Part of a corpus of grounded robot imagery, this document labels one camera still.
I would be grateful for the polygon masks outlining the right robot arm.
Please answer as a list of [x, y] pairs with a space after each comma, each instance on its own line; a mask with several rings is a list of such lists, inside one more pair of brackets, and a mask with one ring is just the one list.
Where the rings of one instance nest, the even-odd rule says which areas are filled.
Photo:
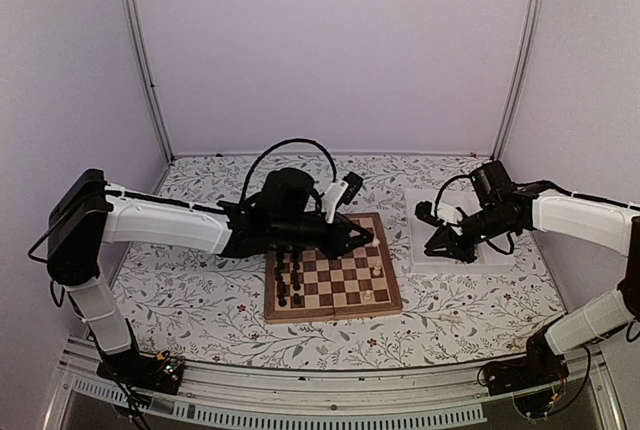
[[478, 382], [490, 395], [514, 394], [517, 411], [530, 420], [560, 413], [557, 403], [568, 383], [567, 353], [603, 342], [619, 332], [633, 343], [639, 338], [639, 206], [565, 189], [550, 180], [514, 181], [502, 162], [492, 160], [449, 184], [470, 182], [479, 204], [467, 213], [442, 202], [438, 190], [431, 201], [416, 204], [415, 217], [435, 232], [424, 245], [428, 257], [462, 263], [477, 259], [477, 248], [493, 238], [513, 238], [525, 231], [537, 234], [537, 243], [553, 269], [567, 264], [567, 277], [554, 282], [566, 290], [577, 282], [578, 267], [587, 259], [579, 251], [596, 246], [594, 256], [605, 255], [624, 264], [618, 282], [596, 288], [595, 263], [585, 271], [590, 300], [543, 325], [527, 338], [524, 354], [509, 360], [493, 360], [478, 372]]

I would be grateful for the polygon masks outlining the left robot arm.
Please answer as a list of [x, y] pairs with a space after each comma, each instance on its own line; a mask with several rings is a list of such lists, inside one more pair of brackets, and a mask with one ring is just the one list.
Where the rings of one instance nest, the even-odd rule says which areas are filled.
[[372, 232], [338, 211], [362, 184], [350, 172], [319, 192], [311, 175], [284, 168], [270, 172], [253, 195], [207, 206], [133, 192], [107, 183], [101, 170], [88, 169], [50, 212], [47, 230], [27, 256], [35, 260], [36, 249], [46, 248], [40, 261], [88, 326], [100, 356], [99, 376], [123, 387], [175, 395], [183, 360], [169, 352], [140, 353], [131, 324], [101, 275], [102, 244], [178, 246], [233, 259], [315, 249], [336, 259], [374, 240]]

